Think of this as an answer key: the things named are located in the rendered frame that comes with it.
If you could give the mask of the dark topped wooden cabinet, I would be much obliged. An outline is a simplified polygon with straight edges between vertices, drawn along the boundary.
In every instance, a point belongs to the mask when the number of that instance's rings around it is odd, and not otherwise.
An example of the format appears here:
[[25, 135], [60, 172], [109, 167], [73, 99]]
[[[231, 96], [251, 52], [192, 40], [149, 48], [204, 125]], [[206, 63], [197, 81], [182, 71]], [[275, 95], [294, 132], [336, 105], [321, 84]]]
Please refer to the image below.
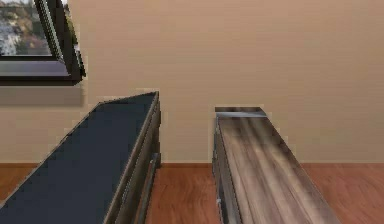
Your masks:
[[159, 126], [158, 92], [99, 103], [8, 196], [0, 224], [135, 224]]

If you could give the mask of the brown wooden cabinet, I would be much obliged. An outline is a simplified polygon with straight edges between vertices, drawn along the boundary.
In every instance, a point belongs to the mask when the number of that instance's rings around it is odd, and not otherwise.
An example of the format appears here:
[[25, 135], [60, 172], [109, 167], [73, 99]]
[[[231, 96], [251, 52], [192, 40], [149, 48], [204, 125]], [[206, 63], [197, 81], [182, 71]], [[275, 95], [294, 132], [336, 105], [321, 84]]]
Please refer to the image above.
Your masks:
[[341, 224], [259, 107], [215, 109], [220, 224]]

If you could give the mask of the black framed window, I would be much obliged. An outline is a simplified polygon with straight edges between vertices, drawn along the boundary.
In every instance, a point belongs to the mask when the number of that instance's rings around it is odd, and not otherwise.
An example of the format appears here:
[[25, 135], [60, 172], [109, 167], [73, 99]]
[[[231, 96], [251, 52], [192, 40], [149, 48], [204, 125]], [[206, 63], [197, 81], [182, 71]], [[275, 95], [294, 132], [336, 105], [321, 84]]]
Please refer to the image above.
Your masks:
[[85, 76], [68, 0], [0, 0], [0, 85], [75, 85]]

